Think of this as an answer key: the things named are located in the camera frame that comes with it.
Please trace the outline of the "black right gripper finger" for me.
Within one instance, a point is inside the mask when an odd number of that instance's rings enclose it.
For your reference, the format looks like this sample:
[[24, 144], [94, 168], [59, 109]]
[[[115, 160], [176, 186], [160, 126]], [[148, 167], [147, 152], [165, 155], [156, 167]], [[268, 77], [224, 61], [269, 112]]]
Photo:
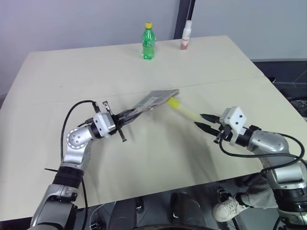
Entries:
[[209, 115], [209, 114], [200, 114], [200, 116], [211, 122], [211, 123], [219, 123], [220, 122], [220, 117], [216, 116], [216, 115]]
[[204, 124], [204, 123], [200, 123], [200, 122], [194, 122], [194, 124], [200, 128], [202, 131], [211, 134], [213, 136], [218, 136], [218, 134], [220, 133], [219, 130], [215, 130], [213, 128], [211, 128], [210, 125]]

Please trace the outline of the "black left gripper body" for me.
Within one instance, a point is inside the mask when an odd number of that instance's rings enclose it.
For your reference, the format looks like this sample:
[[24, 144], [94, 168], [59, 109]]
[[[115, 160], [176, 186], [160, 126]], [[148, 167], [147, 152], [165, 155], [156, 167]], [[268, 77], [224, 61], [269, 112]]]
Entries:
[[120, 135], [120, 137], [121, 137], [121, 139], [122, 139], [122, 142], [127, 141], [127, 139], [125, 138], [125, 136], [124, 136], [124, 134], [123, 134], [123, 132], [122, 132], [122, 130], [121, 130], [121, 126], [119, 125], [119, 119], [118, 119], [117, 116], [116, 116], [115, 114], [113, 114], [113, 112], [111, 111], [108, 102], [107, 102], [107, 101], [104, 101], [104, 102], [103, 102], [103, 105], [105, 106], [105, 109], [109, 112], [109, 114], [111, 115], [111, 118], [112, 118], [113, 123], [114, 123], [114, 125], [115, 125], [115, 128], [109, 132], [109, 135], [114, 135], [114, 134], [116, 134], [116, 133], [118, 132], [119, 135]]

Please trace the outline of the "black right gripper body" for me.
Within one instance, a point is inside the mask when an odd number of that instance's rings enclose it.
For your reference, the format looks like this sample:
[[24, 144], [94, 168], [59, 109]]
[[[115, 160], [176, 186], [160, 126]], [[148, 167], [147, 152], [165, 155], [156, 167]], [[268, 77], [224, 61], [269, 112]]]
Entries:
[[222, 124], [222, 122], [218, 122], [218, 121], [215, 121], [214, 123], [220, 125], [218, 130], [214, 131], [214, 135], [216, 136], [214, 143], [219, 144], [220, 141], [222, 141], [222, 140], [230, 141], [230, 139], [233, 136], [231, 123], [230, 122], [224, 122]]

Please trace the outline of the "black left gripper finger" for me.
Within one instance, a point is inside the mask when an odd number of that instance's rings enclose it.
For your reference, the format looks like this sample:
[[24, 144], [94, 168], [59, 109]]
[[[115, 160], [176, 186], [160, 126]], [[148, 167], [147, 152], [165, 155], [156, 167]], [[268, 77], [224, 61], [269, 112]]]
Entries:
[[116, 115], [118, 120], [132, 120], [137, 118], [140, 113], [136, 112], [136, 109], [128, 109]]
[[132, 119], [132, 120], [118, 120], [118, 124], [119, 124], [119, 126], [120, 127], [123, 127], [123, 126], [125, 126], [125, 125], [127, 125], [127, 124], [129, 124], [129, 123], [131, 123], [131, 122], [133, 122], [135, 119]]

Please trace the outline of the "yellow highlighter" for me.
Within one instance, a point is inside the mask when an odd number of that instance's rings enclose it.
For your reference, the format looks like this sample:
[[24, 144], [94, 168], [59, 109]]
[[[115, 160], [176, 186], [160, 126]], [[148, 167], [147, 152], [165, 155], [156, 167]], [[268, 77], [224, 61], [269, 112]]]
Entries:
[[199, 122], [201, 120], [201, 116], [187, 109], [182, 103], [175, 97], [170, 97], [166, 102], [171, 108], [176, 110], [178, 113], [183, 115], [185, 118], [193, 121]]

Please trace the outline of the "grey grid pouch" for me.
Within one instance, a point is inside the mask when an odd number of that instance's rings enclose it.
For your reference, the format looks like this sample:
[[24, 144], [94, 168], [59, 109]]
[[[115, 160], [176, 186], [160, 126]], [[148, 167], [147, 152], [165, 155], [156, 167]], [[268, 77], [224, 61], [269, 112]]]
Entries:
[[134, 106], [134, 110], [130, 113], [130, 115], [143, 113], [148, 110], [151, 110], [154, 107], [163, 105], [171, 97], [174, 97], [179, 94], [179, 92], [179, 89], [151, 91]]

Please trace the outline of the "grey knit trouser leg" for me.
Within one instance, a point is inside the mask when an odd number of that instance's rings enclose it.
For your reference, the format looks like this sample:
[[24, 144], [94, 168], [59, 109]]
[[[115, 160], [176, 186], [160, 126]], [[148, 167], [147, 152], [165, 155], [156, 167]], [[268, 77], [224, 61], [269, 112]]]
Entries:
[[268, 183], [252, 184], [246, 192], [237, 194], [238, 201], [246, 207], [277, 208], [273, 190]]

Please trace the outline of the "white sneaker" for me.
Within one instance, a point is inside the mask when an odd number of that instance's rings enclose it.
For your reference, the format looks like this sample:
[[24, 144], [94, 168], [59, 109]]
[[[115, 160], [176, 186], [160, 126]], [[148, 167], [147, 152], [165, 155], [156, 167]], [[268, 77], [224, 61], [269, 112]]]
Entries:
[[239, 203], [237, 199], [229, 197], [213, 207], [212, 216], [217, 222], [227, 222], [248, 208], [249, 206]]

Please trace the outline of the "green plastic soda bottle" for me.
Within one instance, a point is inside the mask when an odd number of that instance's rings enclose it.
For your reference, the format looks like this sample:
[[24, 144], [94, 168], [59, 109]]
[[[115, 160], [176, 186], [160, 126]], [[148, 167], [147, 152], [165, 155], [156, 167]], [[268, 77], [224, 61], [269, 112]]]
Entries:
[[154, 58], [156, 37], [152, 30], [153, 23], [146, 22], [145, 30], [142, 34], [142, 56], [144, 59], [151, 60]]

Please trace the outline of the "white pink bottle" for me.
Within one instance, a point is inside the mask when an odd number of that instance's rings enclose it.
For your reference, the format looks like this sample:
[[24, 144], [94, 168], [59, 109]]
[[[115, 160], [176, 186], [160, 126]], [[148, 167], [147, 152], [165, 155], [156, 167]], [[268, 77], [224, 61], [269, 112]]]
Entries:
[[192, 20], [187, 20], [181, 38], [181, 44], [180, 44], [181, 50], [186, 50], [188, 47], [191, 35], [191, 26], [192, 26]]

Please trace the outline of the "black pole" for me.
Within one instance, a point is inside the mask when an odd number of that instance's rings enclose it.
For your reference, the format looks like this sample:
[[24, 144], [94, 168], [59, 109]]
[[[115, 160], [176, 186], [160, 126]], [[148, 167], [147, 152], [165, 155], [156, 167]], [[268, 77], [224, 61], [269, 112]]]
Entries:
[[187, 15], [187, 21], [192, 20], [194, 5], [195, 5], [195, 0], [190, 0], [189, 10], [188, 10], [188, 15]]

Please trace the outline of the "dark vertical wall panel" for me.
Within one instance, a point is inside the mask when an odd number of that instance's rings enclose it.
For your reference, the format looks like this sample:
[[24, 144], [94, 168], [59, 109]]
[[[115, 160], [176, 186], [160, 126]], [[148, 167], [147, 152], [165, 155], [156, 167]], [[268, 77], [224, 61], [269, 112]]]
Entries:
[[180, 39], [182, 37], [183, 29], [187, 21], [190, 0], [180, 0], [177, 21], [174, 31], [173, 39]]

